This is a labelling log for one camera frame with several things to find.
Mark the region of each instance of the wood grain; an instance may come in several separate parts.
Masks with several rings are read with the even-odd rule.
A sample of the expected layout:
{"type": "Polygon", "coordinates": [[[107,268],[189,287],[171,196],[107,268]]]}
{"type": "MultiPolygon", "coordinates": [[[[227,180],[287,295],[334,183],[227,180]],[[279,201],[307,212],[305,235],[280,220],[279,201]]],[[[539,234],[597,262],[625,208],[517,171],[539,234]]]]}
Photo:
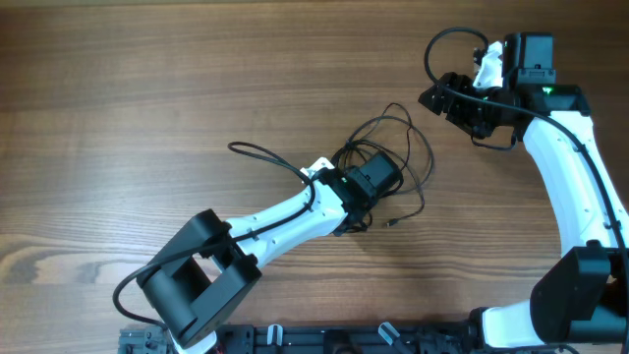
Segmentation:
{"type": "MultiPolygon", "coordinates": [[[[424,48],[451,26],[491,40],[553,32],[559,80],[586,92],[626,203],[628,10],[472,0],[0,10],[0,352],[112,352],[132,325],[111,304],[115,284],[191,216],[244,215],[300,190],[228,142],[310,165],[390,101],[409,108],[435,152],[425,212],[386,229],[417,196],[386,200],[368,233],[294,249],[264,269],[231,322],[456,320],[527,298],[559,255],[542,179],[522,147],[473,148],[417,103],[429,87],[424,48]]],[[[433,70],[471,74],[478,45],[444,39],[433,70]]],[[[405,148],[399,127],[376,137],[405,148]]],[[[425,158],[414,147],[416,168],[425,158]]],[[[136,287],[123,297],[152,314],[136,287]]]]}

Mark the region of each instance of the wire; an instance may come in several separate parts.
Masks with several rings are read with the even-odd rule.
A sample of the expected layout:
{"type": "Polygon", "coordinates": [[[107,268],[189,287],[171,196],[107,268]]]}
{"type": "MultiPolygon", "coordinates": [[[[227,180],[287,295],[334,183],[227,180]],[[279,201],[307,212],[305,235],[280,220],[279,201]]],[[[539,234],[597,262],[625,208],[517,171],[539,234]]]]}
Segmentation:
{"type": "MultiPolygon", "coordinates": [[[[476,97],[467,95],[465,93],[458,92],[458,91],[450,88],[448,85],[445,85],[444,83],[440,82],[434,76],[432,71],[430,70],[430,65],[429,65],[430,51],[432,50],[432,47],[434,46],[434,44],[438,40],[440,40],[442,37],[444,37],[444,36],[446,36],[446,35],[448,35],[450,33],[453,33],[453,32],[465,32],[465,33],[473,34],[473,35],[477,36],[478,38],[480,38],[483,41],[486,51],[488,49],[487,38],[485,37],[484,34],[479,32],[478,30],[468,29],[468,28],[452,28],[452,29],[445,29],[445,30],[441,31],[440,33],[438,33],[429,42],[429,45],[426,47],[426,52],[424,53],[424,68],[426,69],[426,74],[429,76],[430,80],[435,85],[441,87],[441,89],[443,89],[444,91],[446,91],[446,92],[448,92],[450,94],[453,94],[453,95],[455,95],[457,97],[460,97],[460,98],[463,98],[463,99],[467,99],[469,101],[473,101],[473,102],[478,103],[478,104],[498,107],[498,108],[502,108],[502,109],[509,109],[509,110],[512,110],[512,111],[515,111],[515,112],[520,112],[520,113],[523,113],[523,114],[527,114],[527,115],[531,115],[533,117],[539,118],[539,119],[545,121],[546,123],[550,124],[554,128],[556,128],[559,132],[563,133],[566,137],[568,137],[568,139],[570,139],[570,141],[572,141],[572,143],[575,145],[577,151],[581,153],[581,155],[583,156],[583,159],[586,161],[586,164],[590,168],[590,171],[592,172],[592,177],[594,178],[594,180],[595,180],[595,182],[597,184],[597,187],[599,189],[600,198],[601,198],[602,203],[604,204],[605,210],[607,212],[607,217],[609,218],[609,224],[606,227],[610,228],[613,231],[614,237],[616,238],[616,242],[618,243],[618,249],[620,250],[621,260],[622,260],[622,267],[623,267],[623,270],[624,270],[625,288],[629,287],[629,258],[627,257],[627,248],[626,248],[624,239],[622,237],[622,234],[620,232],[620,222],[616,219],[616,214],[614,213],[613,205],[611,204],[611,199],[609,198],[609,194],[607,193],[607,189],[605,188],[605,184],[602,181],[602,178],[600,177],[599,170],[597,169],[597,166],[595,165],[594,161],[592,160],[592,157],[588,153],[588,150],[586,149],[585,145],[583,145],[579,141],[579,139],[574,134],[572,134],[572,132],[570,132],[566,127],[564,127],[559,122],[555,121],[554,119],[552,119],[550,117],[546,117],[544,115],[541,115],[538,112],[535,112],[535,111],[532,111],[532,110],[528,110],[526,108],[521,108],[521,107],[514,106],[514,105],[509,105],[509,104],[504,104],[504,103],[493,102],[493,101],[489,101],[489,100],[483,100],[483,99],[480,99],[480,98],[476,98],[476,97]]],[[[627,311],[627,315],[626,315],[627,326],[625,327],[625,339],[624,339],[624,343],[622,345],[622,350],[621,350],[621,352],[623,354],[627,354],[627,351],[629,349],[629,296],[625,296],[625,297],[626,297],[626,301],[627,301],[627,304],[626,304],[626,306],[627,306],[627,310],[626,310],[627,311]]]]}
{"type": "Polygon", "coordinates": [[[257,237],[259,234],[266,232],[268,230],[271,230],[273,228],[276,228],[280,225],[283,225],[289,221],[294,220],[295,218],[299,217],[301,214],[303,214],[304,212],[306,212],[307,210],[310,210],[313,206],[313,203],[315,202],[315,195],[316,195],[316,189],[315,189],[315,184],[314,182],[308,177],[306,176],[304,173],[302,173],[302,171],[300,171],[299,169],[297,169],[296,167],[294,167],[293,165],[291,165],[290,163],[288,163],[288,161],[286,161],[284,158],[280,157],[279,155],[277,155],[276,153],[264,148],[264,147],[259,147],[257,145],[254,144],[250,144],[250,143],[243,143],[243,142],[233,142],[233,143],[229,143],[227,145],[227,148],[229,148],[230,150],[239,153],[239,154],[243,154],[249,157],[253,157],[253,158],[257,158],[263,161],[267,161],[273,164],[276,164],[278,166],[284,167],[286,169],[289,169],[290,171],[292,171],[293,173],[295,173],[307,186],[310,187],[311,189],[311,197],[308,200],[307,203],[304,204],[304,207],[302,207],[301,209],[299,209],[297,212],[279,220],[276,222],[273,222],[272,224],[266,225],[258,230],[253,230],[245,235],[242,236],[238,236],[238,237],[234,237],[231,239],[228,239],[226,241],[223,241],[221,243],[218,244],[211,244],[211,245],[205,245],[205,246],[199,246],[199,247],[194,247],[192,249],[189,250],[185,250],[182,252],[178,252],[174,255],[170,255],[168,257],[153,261],[151,263],[149,263],[148,265],[145,265],[139,269],[137,269],[136,271],[132,272],[131,274],[127,275],[127,277],[125,277],[114,289],[113,295],[112,295],[112,300],[114,303],[114,307],[116,308],[116,310],[118,310],[118,312],[131,319],[131,320],[135,320],[135,321],[139,321],[142,323],[146,323],[149,325],[159,325],[160,327],[162,327],[164,330],[168,330],[168,326],[159,320],[154,320],[154,319],[149,319],[146,318],[144,316],[140,316],[137,314],[134,314],[130,311],[128,311],[127,309],[125,309],[122,304],[120,303],[120,293],[122,292],[122,290],[125,288],[125,286],[127,286],[130,282],[132,282],[134,279],[136,279],[138,276],[140,276],[140,274],[143,274],[145,272],[148,271],[152,271],[158,267],[161,267],[163,265],[169,264],[171,262],[177,261],[179,259],[182,258],[187,258],[187,257],[191,257],[192,255],[195,255],[199,252],[204,252],[204,251],[213,251],[216,249],[221,249],[221,248],[225,248],[227,246],[231,246],[231,245],[235,245],[240,241],[244,241],[250,238],[254,238],[257,237]],[[260,155],[257,153],[253,153],[250,151],[246,151],[246,150],[242,150],[239,148],[236,148],[238,146],[242,146],[242,147],[247,147],[247,148],[253,148],[253,149],[257,149],[259,151],[262,151],[266,154],[268,154],[269,156],[273,157],[267,157],[264,155],[260,155]]]}
{"type": "Polygon", "coordinates": [[[475,147],[494,149],[497,151],[511,151],[513,148],[515,148],[518,145],[518,137],[515,134],[515,130],[513,131],[513,134],[511,134],[511,145],[508,147],[497,147],[497,146],[491,146],[491,145],[479,143],[474,140],[474,135],[470,135],[470,140],[472,141],[472,144],[474,144],[475,147]]]}
{"type": "MultiPolygon", "coordinates": [[[[428,180],[430,174],[432,173],[433,169],[434,169],[434,154],[432,152],[432,148],[430,147],[430,144],[428,142],[428,139],[426,139],[426,136],[424,136],[424,134],[413,124],[413,120],[411,119],[411,114],[409,113],[409,111],[406,109],[406,107],[404,107],[402,104],[400,103],[396,103],[396,102],[391,102],[389,103],[386,108],[384,108],[384,110],[382,111],[382,114],[378,117],[372,118],[370,120],[368,120],[367,122],[365,122],[363,125],[361,125],[356,131],[354,131],[354,133],[347,139],[346,144],[344,147],[340,148],[337,152],[334,153],[334,155],[331,158],[331,163],[337,167],[339,170],[341,170],[342,172],[346,172],[352,168],[356,168],[356,166],[348,166],[348,161],[352,160],[352,154],[356,153],[359,155],[359,157],[364,161],[367,162],[367,158],[365,157],[365,154],[368,155],[372,155],[372,153],[370,153],[367,149],[364,149],[362,147],[369,147],[369,148],[373,148],[376,151],[382,151],[388,155],[391,155],[395,158],[397,158],[400,162],[401,162],[401,167],[398,168],[398,172],[400,174],[400,180],[398,182],[398,184],[393,187],[392,189],[390,189],[389,191],[386,191],[385,193],[383,193],[381,196],[379,196],[381,199],[382,198],[387,198],[393,195],[399,195],[399,194],[406,194],[409,192],[417,192],[419,197],[420,197],[420,206],[419,208],[414,211],[411,212],[409,214],[406,214],[404,216],[401,217],[397,217],[397,218],[393,218],[390,219],[388,222],[386,222],[387,226],[393,226],[394,224],[396,224],[397,222],[399,222],[400,220],[415,216],[417,214],[419,214],[420,212],[422,212],[422,210],[424,210],[424,207],[426,206],[426,199],[424,197],[424,192],[422,190],[422,186],[424,185],[424,183],[426,183],[426,181],[428,180]],[[405,115],[406,115],[406,120],[395,117],[395,116],[391,116],[391,115],[386,115],[388,110],[393,107],[396,106],[398,108],[400,108],[401,110],[404,111],[405,115]],[[406,157],[402,157],[399,154],[397,154],[396,152],[392,151],[391,149],[384,147],[372,140],[367,139],[367,137],[372,134],[375,129],[379,126],[380,122],[384,121],[384,120],[392,120],[392,121],[396,121],[399,123],[402,123],[404,125],[406,125],[408,128],[406,130],[406,157]],[[373,125],[370,130],[364,134],[361,138],[356,139],[356,137],[368,126],[373,125]],[[415,171],[411,168],[411,166],[409,166],[409,160],[411,158],[411,132],[415,132],[416,134],[418,134],[420,136],[420,138],[422,139],[427,152],[428,152],[428,156],[429,156],[429,167],[428,167],[428,171],[426,173],[426,175],[424,176],[424,178],[422,180],[420,180],[417,177],[417,174],[415,173],[415,171]],[[404,177],[403,177],[403,171],[404,170],[408,170],[409,174],[411,175],[411,177],[413,178],[413,182],[414,182],[414,187],[411,187],[407,190],[401,190],[402,186],[404,185],[404,177]]],[[[361,227],[355,227],[352,230],[355,232],[358,231],[367,231],[368,226],[366,226],[363,222],[361,227]]]]}

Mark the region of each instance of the white plastic part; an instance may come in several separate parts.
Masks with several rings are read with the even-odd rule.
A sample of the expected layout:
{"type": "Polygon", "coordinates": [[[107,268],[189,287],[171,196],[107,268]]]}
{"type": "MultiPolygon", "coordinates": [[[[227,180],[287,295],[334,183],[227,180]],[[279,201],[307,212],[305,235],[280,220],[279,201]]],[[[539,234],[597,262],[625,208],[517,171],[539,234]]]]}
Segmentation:
{"type": "Polygon", "coordinates": [[[474,79],[476,89],[502,87],[502,43],[490,45],[481,62],[481,69],[474,79]]]}
{"type": "MultiPolygon", "coordinates": [[[[605,184],[616,218],[624,225],[621,233],[627,243],[625,230],[629,217],[600,159],[592,119],[576,111],[553,111],[550,117],[586,145],[605,184]]],[[[585,246],[589,240],[598,240],[604,247],[617,247],[613,231],[605,227],[608,218],[597,184],[574,144],[563,133],[538,118],[529,125],[524,144],[538,166],[548,191],[559,227],[561,256],[575,246],[585,246]]]]}
{"type": "MultiPolygon", "coordinates": [[[[302,169],[302,172],[310,177],[323,167],[332,169],[333,165],[322,157],[310,168],[302,169]]],[[[256,239],[238,243],[244,254],[256,256],[258,268],[266,266],[275,258],[308,240],[330,234],[347,217],[343,202],[329,186],[314,181],[314,188],[315,200],[310,211],[306,211],[284,225],[259,234],[256,239]]],[[[229,234],[232,237],[241,236],[279,221],[299,211],[310,198],[311,189],[307,187],[297,196],[277,206],[253,215],[227,219],[226,221],[232,225],[229,234]]]]}
{"type": "MultiPolygon", "coordinates": [[[[585,144],[609,194],[616,218],[621,225],[629,225],[627,211],[600,159],[592,119],[575,111],[553,111],[550,118],[585,144]]],[[[605,227],[608,218],[592,172],[568,137],[535,118],[524,135],[524,144],[538,166],[548,191],[559,227],[561,256],[573,247],[585,246],[590,240],[598,240],[604,247],[617,247],[613,231],[605,227]]],[[[621,228],[621,234],[627,243],[625,230],[626,226],[621,228]]],[[[483,312],[483,333],[486,344],[494,348],[543,344],[533,328],[529,300],[483,312]]]]}
{"type": "Polygon", "coordinates": [[[483,312],[483,336],[492,348],[543,345],[533,328],[529,300],[483,312]]]}
{"type": "Polygon", "coordinates": [[[177,340],[175,340],[175,338],[173,338],[173,345],[175,346],[175,352],[178,354],[205,354],[209,352],[209,350],[213,348],[214,345],[216,345],[216,332],[214,331],[210,333],[207,337],[202,339],[199,343],[191,346],[188,349],[182,348],[181,345],[179,345],[179,343],[177,342],[177,340]]]}
{"type": "Polygon", "coordinates": [[[282,346],[284,342],[284,327],[281,324],[272,324],[266,332],[266,345],[282,346]],[[277,332],[276,341],[273,341],[273,333],[277,332]]]}

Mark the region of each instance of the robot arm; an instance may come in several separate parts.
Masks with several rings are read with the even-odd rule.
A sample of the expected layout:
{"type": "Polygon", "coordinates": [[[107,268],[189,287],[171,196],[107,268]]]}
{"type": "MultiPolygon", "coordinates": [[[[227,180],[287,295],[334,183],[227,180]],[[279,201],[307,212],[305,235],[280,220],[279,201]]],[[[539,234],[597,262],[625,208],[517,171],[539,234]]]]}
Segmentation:
{"type": "MultiPolygon", "coordinates": [[[[581,142],[584,142],[597,165],[617,212],[618,220],[621,224],[628,224],[626,210],[615,193],[600,159],[594,141],[592,119],[588,116],[584,117],[576,111],[553,111],[550,117],[567,127],[581,142]]],[[[576,148],[567,137],[546,122],[534,119],[524,135],[524,144],[538,166],[548,191],[559,227],[561,257],[571,260],[571,257],[576,255],[576,253],[570,254],[573,249],[583,250],[591,241],[598,241],[604,248],[616,249],[617,242],[612,231],[606,226],[606,211],[604,211],[591,172],[581,153],[575,150],[576,148]]],[[[625,242],[629,241],[626,231],[623,232],[623,238],[625,242]]],[[[571,284],[573,286],[570,286],[564,282],[558,282],[555,277],[560,274],[560,270],[551,271],[547,278],[539,283],[539,288],[547,287],[549,288],[547,291],[554,292],[555,294],[552,295],[556,295],[551,300],[534,303],[537,304],[537,307],[533,309],[539,308],[536,312],[537,328],[542,335],[536,332],[531,311],[532,303],[530,300],[526,300],[503,308],[487,309],[483,312],[483,332],[486,344],[494,348],[543,345],[544,341],[540,339],[540,336],[561,338],[562,341],[569,342],[621,342],[625,335],[626,321],[623,316],[605,311],[604,306],[594,306],[591,313],[584,316],[585,319],[589,320],[579,321],[577,325],[569,325],[573,322],[569,319],[573,318],[574,315],[578,316],[574,307],[571,306],[571,311],[563,314],[553,313],[547,308],[553,302],[559,302],[555,306],[561,308],[565,304],[565,302],[561,304],[561,300],[567,302],[566,298],[574,296],[576,299],[580,295],[579,290],[564,294],[563,291],[568,288],[573,289],[580,286],[581,291],[586,289],[595,291],[598,296],[595,295],[594,298],[602,297],[605,293],[604,288],[607,279],[611,275],[608,257],[603,255],[603,257],[595,260],[589,260],[589,262],[597,262],[597,265],[602,266],[604,271],[596,274],[588,271],[587,276],[589,278],[584,284],[571,284]],[[542,321],[542,319],[547,320],[548,318],[556,320],[556,323],[550,328],[544,325],[542,321]]],[[[568,269],[568,273],[562,275],[575,274],[574,266],[566,266],[565,268],[568,269]]],[[[532,296],[536,295],[540,296],[539,291],[534,290],[532,296]]],[[[621,302],[619,300],[622,298],[622,295],[616,296],[615,300],[621,302]]],[[[581,304],[592,304],[599,301],[582,299],[581,304]]]]}
{"type": "Polygon", "coordinates": [[[330,233],[340,235],[360,224],[378,199],[401,179],[399,167],[382,152],[346,174],[323,157],[302,172],[314,185],[314,203],[306,212],[256,234],[307,206],[313,192],[310,186],[277,206],[225,222],[211,209],[206,210],[188,221],[149,262],[160,266],[137,277],[179,352],[204,353],[214,345],[214,330],[261,278],[260,269],[303,242],[330,233]],[[221,270],[213,282],[192,255],[176,256],[205,246],[211,251],[200,251],[200,255],[212,257],[221,270]],[[175,261],[161,261],[166,258],[175,261]]]}
{"type": "MultiPolygon", "coordinates": [[[[626,284],[616,235],[592,168],[572,140],[530,114],[478,104],[480,100],[525,108],[565,127],[584,145],[599,172],[620,225],[629,222],[594,141],[590,109],[576,86],[555,84],[552,36],[516,33],[494,43],[478,60],[474,81],[445,74],[420,96],[420,103],[472,139],[484,139],[498,126],[513,127],[545,183],[561,237],[559,263],[535,286],[531,299],[482,311],[484,347],[517,348],[545,343],[613,343],[625,340],[626,284]],[[450,94],[443,85],[477,99],[450,94]]],[[[627,242],[627,232],[620,228],[627,242]]]]}

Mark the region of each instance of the black bracket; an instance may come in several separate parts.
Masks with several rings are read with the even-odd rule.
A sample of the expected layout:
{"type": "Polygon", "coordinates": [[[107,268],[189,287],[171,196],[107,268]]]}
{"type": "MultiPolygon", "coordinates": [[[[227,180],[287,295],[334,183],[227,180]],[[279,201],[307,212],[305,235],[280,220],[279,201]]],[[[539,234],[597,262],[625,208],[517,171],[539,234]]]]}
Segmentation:
{"type": "MultiPolygon", "coordinates": [[[[199,246],[224,244],[230,238],[229,228],[211,209],[203,211],[188,221],[151,261],[199,246]]],[[[213,257],[222,270],[213,283],[192,256],[137,279],[146,299],[183,348],[198,343],[223,324],[262,276],[255,257],[243,255],[233,245],[203,252],[201,256],[213,257]]]]}
{"type": "Polygon", "coordinates": [[[572,248],[531,293],[531,318],[540,339],[548,343],[622,342],[627,287],[621,273],[617,249],[603,248],[598,241],[572,248]]]}

